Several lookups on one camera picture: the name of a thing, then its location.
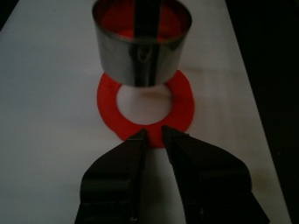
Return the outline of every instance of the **metal cylinder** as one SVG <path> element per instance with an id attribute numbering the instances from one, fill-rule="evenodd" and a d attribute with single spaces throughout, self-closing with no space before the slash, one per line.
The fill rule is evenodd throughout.
<path id="1" fill-rule="evenodd" d="M 101 63 L 110 77 L 135 87 L 167 82 L 177 72 L 193 25 L 186 7 L 175 0 L 163 0 L 157 38 L 135 36 L 134 0 L 99 0 L 93 16 Z"/>

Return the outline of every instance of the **white table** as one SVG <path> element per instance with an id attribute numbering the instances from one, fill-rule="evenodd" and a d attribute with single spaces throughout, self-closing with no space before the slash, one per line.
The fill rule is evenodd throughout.
<path id="1" fill-rule="evenodd" d="M 271 223 L 289 224 L 226 3 L 183 2 L 194 22 L 179 68 L 191 81 L 197 103 L 187 132 L 246 162 Z M 103 69 L 93 4 L 94 0 L 20 0 L 0 33 L 3 224 L 74 223 L 83 173 L 122 143 L 97 105 Z M 143 224 L 183 224 L 163 149 L 149 152 L 143 190 Z"/>

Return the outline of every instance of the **metal tool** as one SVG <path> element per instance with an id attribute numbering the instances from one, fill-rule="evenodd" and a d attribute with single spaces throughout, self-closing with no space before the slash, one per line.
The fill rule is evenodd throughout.
<path id="1" fill-rule="evenodd" d="M 270 220 L 251 192 L 246 164 L 219 147 L 167 126 L 163 142 L 187 224 L 267 224 Z M 142 130 L 89 168 L 75 224 L 139 223 L 147 148 Z"/>
<path id="2" fill-rule="evenodd" d="M 118 82 L 166 83 L 178 69 L 191 13 L 175 0 L 99 0 L 93 8 L 101 63 Z"/>

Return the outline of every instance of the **dark background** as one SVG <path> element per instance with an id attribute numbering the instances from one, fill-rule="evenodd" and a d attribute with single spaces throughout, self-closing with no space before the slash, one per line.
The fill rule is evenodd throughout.
<path id="1" fill-rule="evenodd" d="M 226 2 L 289 213 L 299 224 L 299 0 Z M 0 0 L 0 29 L 16 4 Z"/>

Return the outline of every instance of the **red plastic ring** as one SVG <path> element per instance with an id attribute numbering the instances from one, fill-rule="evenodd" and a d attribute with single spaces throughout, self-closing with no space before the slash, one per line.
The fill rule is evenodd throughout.
<path id="1" fill-rule="evenodd" d="M 182 71 L 177 71 L 166 86 L 173 92 L 173 110 L 169 116 L 161 122 L 138 124 L 127 120 L 118 109 L 118 90 L 122 84 L 103 73 L 98 86 L 98 109 L 106 125 L 122 140 L 127 140 L 141 129 L 146 129 L 151 146 L 163 148 L 162 127 L 167 125 L 182 132 L 189 129 L 194 116 L 194 98 L 191 84 Z"/>

